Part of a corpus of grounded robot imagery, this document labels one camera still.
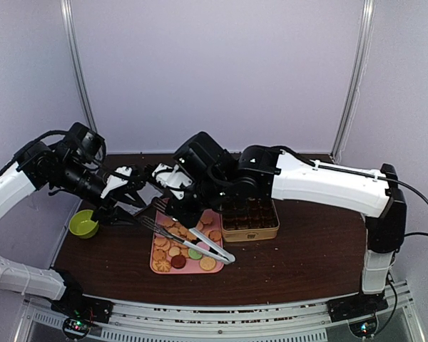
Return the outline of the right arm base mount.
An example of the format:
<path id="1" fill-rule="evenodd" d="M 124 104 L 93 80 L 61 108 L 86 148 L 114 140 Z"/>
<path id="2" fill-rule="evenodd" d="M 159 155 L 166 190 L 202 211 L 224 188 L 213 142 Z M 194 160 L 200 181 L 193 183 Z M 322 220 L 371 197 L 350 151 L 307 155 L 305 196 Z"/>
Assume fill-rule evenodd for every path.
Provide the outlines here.
<path id="1" fill-rule="evenodd" d="M 331 299 L 326 304 L 331 322 L 371 315 L 388 308 L 384 292 L 373 295 L 355 294 L 338 299 Z"/>

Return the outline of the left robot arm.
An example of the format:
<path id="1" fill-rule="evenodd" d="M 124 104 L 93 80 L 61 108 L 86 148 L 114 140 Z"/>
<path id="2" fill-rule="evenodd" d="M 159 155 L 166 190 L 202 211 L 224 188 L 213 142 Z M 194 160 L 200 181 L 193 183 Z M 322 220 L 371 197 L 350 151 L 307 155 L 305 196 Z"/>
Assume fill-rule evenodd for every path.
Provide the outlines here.
<path id="1" fill-rule="evenodd" d="M 0 219 L 21 200 L 48 186 L 67 192 L 96 209 L 94 218 L 115 223 L 133 218 L 124 205 L 141 209 L 148 175 L 139 167 L 111 170 L 104 165 L 105 140 L 81 123 L 50 130 L 23 146 L 0 170 Z M 88 310 L 78 282 L 64 271 L 43 270 L 0 256 L 0 290 L 59 301 L 72 316 Z"/>

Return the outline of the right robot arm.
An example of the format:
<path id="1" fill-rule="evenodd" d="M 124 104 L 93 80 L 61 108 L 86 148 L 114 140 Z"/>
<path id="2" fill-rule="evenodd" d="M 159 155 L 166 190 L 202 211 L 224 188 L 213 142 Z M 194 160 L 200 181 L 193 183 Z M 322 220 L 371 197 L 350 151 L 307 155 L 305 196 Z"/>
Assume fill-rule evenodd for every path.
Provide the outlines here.
<path id="1" fill-rule="evenodd" d="M 165 213 L 187 228 L 205 209 L 231 200 L 300 200 L 341 207 L 365 216 L 367 245 L 361 292 L 352 297 L 356 314 L 379 302 L 392 255 L 404 241 L 407 203 L 393 166 L 359 170 L 307 159 L 287 147 L 252 145 L 239 157 L 188 142 L 175 154 L 175 166 L 160 164 L 152 178 L 170 190 Z"/>

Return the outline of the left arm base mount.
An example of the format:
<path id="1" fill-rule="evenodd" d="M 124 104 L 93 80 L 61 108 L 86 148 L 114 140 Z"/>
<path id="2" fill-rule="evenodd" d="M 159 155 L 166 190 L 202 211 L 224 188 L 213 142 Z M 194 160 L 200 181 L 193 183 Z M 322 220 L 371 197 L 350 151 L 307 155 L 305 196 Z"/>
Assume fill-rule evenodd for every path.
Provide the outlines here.
<path id="1" fill-rule="evenodd" d="M 53 311 L 90 323 L 108 323 L 113 311 L 112 301 L 75 291 L 64 294 L 59 300 L 49 299 L 49 302 Z"/>

